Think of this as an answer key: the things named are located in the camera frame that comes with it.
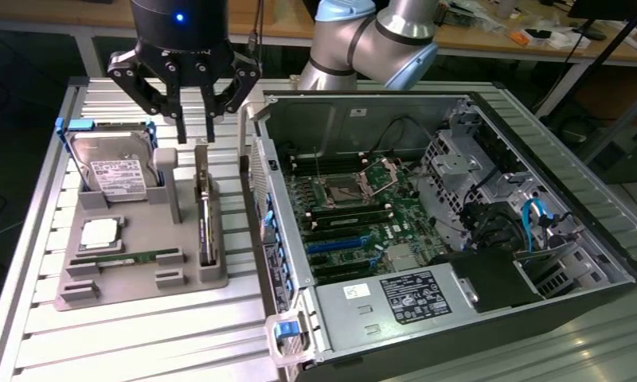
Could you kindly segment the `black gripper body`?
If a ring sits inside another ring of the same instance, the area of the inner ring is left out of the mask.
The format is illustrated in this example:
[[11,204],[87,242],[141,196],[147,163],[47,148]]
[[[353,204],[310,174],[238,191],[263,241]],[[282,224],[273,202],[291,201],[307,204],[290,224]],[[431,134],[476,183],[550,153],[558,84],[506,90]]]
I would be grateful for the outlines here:
[[225,1],[131,1],[138,62],[181,87],[217,81],[233,62]]

